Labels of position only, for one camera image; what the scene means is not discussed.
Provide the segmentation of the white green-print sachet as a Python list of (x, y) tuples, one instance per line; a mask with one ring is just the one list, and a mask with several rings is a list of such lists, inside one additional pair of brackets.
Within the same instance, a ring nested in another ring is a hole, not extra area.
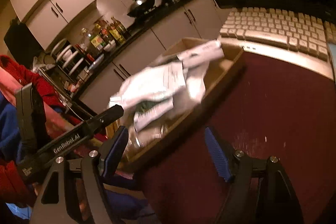
[(182, 62), (187, 94), (191, 100), (201, 102), (206, 91), (203, 79), (210, 62), (223, 57), (222, 44), (218, 40), (210, 40), (177, 54), (177, 59)]

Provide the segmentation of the green white snack packet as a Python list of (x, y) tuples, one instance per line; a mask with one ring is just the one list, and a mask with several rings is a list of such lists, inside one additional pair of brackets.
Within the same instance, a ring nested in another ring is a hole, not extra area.
[(163, 114), (173, 109), (173, 98), (170, 97), (163, 101), (143, 101), (135, 110), (133, 117), (134, 129), (136, 132), (140, 132), (151, 122), (157, 120)]

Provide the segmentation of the oil bottles on counter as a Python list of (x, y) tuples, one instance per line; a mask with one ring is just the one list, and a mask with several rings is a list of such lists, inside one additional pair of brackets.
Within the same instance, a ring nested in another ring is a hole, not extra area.
[(109, 52), (123, 45), (128, 38), (130, 38), (129, 31), (118, 19), (112, 16), (110, 21), (96, 20), (92, 30), (82, 28), (81, 40), (76, 47), (84, 55), (96, 58), (103, 52)]

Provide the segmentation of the white red-print packet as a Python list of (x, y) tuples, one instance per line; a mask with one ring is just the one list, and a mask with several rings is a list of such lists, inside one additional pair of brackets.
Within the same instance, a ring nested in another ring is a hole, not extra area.
[(110, 97), (108, 107), (119, 105), (127, 110), (143, 101), (159, 102), (185, 87), (181, 62), (147, 67), (122, 83), (120, 90)]

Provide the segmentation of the blue paper booklet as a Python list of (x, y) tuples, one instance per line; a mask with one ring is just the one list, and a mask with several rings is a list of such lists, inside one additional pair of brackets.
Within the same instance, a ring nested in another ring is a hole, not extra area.
[(329, 59), (331, 63), (331, 68), (333, 70), (334, 78), (336, 78), (336, 45), (333, 43), (328, 43)]

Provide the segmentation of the cardboard box tray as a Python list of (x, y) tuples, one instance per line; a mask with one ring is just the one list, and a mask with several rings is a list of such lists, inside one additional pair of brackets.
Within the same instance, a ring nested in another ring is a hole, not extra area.
[[(180, 62), (177, 59), (177, 54), (209, 41), (210, 40), (205, 39), (183, 38), (171, 46), (166, 52), (158, 56), (147, 67), (158, 67), (172, 62)], [(141, 152), (133, 156), (130, 161), (127, 161), (127, 159), (122, 156), (120, 169), (134, 172), (153, 160), (163, 150), (169, 147), (171, 143), (179, 139), (194, 122), (201, 119), (204, 113), (223, 95), (233, 79), (243, 68), (244, 51), (239, 46), (222, 42), (221, 44), (224, 57), (210, 62), (207, 73), (203, 79), (206, 91), (201, 102), (191, 100), (187, 94), (186, 87), (175, 93), (172, 96), (174, 103), (173, 109), (155, 120), (167, 124), (167, 134), (162, 139), (155, 140), (149, 144)], [(140, 103), (130, 109), (124, 110), (124, 115), (118, 121), (120, 125), (124, 125), (129, 130), (129, 127), (133, 125), (136, 107)]]

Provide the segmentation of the black wok on stove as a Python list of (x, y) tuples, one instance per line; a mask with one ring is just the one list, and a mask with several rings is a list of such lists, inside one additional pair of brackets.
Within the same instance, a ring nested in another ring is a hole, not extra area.
[(127, 16), (140, 18), (148, 13), (155, 5), (155, 0), (133, 0), (127, 11)]

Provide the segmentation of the beige computer keyboard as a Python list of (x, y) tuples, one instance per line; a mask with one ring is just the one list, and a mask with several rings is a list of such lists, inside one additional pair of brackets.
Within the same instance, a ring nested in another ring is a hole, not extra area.
[(335, 44), (335, 24), (315, 16), (273, 8), (233, 8), (218, 39), (335, 80), (327, 46)]

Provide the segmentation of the crinkled clear plastic bag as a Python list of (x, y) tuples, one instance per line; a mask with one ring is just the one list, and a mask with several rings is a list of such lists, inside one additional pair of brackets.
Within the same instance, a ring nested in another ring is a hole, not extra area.
[(130, 159), (141, 152), (145, 147), (155, 140), (162, 139), (168, 132), (168, 126), (160, 121), (153, 121), (139, 132), (135, 130), (134, 125), (129, 127), (129, 140), (123, 157)]

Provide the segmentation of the dish rack with plates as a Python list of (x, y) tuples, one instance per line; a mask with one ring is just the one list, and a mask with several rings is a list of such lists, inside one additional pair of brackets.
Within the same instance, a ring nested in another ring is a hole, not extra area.
[(91, 65), (84, 53), (67, 39), (62, 39), (52, 48), (51, 56), (58, 67), (72, 80), (85, 81)]

